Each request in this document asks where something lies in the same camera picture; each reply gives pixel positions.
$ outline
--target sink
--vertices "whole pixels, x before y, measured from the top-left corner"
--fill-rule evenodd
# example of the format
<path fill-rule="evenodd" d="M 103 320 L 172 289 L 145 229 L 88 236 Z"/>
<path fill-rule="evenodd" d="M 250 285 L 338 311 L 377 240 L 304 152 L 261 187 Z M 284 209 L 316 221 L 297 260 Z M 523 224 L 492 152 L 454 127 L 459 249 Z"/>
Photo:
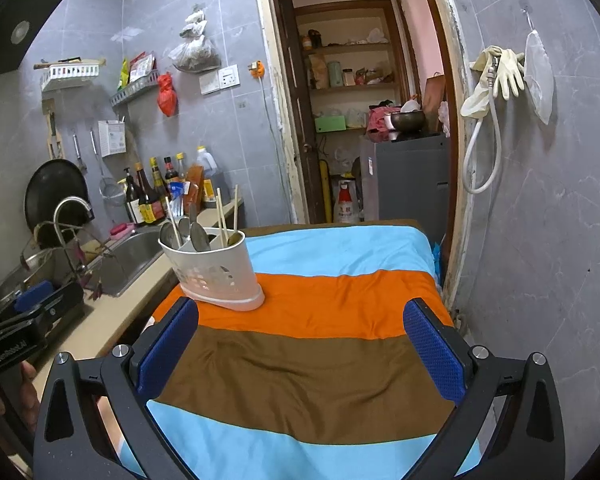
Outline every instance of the sink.
<path fill-rule="evenodd" d="M 93 290 L 100 280 L 103 294 L 120 296 L 162 254 L 159 234 L 159 226 L 140 228 L 115 242 L 88 265 L 93 277 L 86 288 Z"/>

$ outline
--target light switch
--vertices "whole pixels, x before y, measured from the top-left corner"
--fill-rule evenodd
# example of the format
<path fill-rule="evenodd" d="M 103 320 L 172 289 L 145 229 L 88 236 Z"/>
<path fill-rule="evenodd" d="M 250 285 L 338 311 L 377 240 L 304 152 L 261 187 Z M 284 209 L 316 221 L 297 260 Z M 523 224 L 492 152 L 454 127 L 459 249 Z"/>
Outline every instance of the light switch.
<path fill-rule="evenodd" d="M 220 78 L 220 88 L 229 88 L 229 86 L 237 86 L 240 84 L 237 65 L 221 68 L 218 70 L 218 77 Z"/>
<path fill-rule="evenodd" d="M 220 89 L 220 79 L 218 78 L 218 70 L 213 70 L 205 75 L 200 76 L 200 93 L 211 94 Z"/>

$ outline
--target beige countertop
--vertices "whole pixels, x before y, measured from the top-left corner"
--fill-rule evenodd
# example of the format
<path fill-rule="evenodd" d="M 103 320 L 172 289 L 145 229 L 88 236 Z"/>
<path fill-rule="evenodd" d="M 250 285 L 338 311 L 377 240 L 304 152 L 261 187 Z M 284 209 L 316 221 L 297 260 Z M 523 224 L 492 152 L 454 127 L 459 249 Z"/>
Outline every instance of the beige countertop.
<path fill-rule="evenodd" d="M 234 201 L 231 201 L 224 206 L 225 217 L 233 213 L 234 205 Z M 217 226 L 216 210 L 202 210 L 198 215 L 198 223 L 202 227 Z M 53 357 L 58 352 L 70 352 L 75 359 L 106 354 L 165 282 L 170 271 L 171 264 L 162 254 L 118 298 L 102 295 L 98 300 L 91 301 L 88 300 L 91 292 L 85 291 L 85 316 L 67 331 L 62 341 L 47 349 L 47 361 L 42 366 L 38 364 L 38 375 L 33 381 L 38 396 L 42 398 Z"/>

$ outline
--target metal bowl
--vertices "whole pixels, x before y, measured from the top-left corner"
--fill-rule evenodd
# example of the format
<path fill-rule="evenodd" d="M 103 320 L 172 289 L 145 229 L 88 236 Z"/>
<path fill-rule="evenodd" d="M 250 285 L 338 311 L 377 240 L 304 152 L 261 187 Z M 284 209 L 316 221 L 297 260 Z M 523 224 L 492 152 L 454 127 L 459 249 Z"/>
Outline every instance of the metal bowl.
<path fill-rule="evenodd" d="M 397 112 L 390 115 L 390 121 L 395 130 L 404 134 L 414 134 L 419 132 L 424 126 L 427 118 L 424 112 Z"/>

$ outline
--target wall socket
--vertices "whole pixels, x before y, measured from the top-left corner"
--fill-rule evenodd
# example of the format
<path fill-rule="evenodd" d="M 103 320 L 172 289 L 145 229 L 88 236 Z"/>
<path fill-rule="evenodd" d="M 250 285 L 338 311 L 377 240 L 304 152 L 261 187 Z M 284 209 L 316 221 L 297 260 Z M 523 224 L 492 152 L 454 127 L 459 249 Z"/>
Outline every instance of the wall socket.
<path fill-rule="evenodd" d="M 229 88 L 229 86 L 237 86 L 240 84 L 240 76 L 238 76 L 238 66 L 231 65 L 218 70 L 220 79 L 220 88 Z"/>

